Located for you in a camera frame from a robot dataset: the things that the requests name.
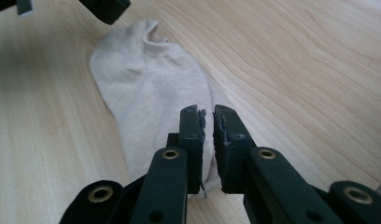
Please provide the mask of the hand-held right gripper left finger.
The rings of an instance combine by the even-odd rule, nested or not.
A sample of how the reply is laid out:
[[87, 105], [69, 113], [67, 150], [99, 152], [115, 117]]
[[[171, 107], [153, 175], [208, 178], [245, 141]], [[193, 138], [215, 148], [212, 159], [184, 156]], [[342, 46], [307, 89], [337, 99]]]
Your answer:
[[198, 194], [204, 188], [203, 155], [205, 142], [205, 111], [189, 105], [180, 111], [179, 131], [169, 133], [166, 145], [179, 147], [187, 153], [188, 193]]

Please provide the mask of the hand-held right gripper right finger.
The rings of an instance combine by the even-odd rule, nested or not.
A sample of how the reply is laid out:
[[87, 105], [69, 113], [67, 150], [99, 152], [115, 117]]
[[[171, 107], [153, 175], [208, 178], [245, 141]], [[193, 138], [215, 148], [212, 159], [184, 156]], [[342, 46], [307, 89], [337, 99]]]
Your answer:
[[215, 105], [213, 137], [221, 190], [243, 193], [247, 182], [246, 158], [255, 146], [250, 133], [233, 109]]

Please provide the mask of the beige ankle sock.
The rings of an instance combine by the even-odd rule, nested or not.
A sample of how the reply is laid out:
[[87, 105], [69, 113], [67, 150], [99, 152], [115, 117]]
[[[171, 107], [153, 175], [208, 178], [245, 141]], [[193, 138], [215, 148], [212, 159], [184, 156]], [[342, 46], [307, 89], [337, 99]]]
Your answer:
[[213, 146], [213, 111], [227, 105], [217, 82], [187, 51], [158, 34], [157, 21], [114, 29], [97, 44], [91, 70], [120, 132], [131, 179], [144, 175], [167, 135], [179, 129], [180, 111], [205, 111], [202, 181], [205, 192], [220, 185]]

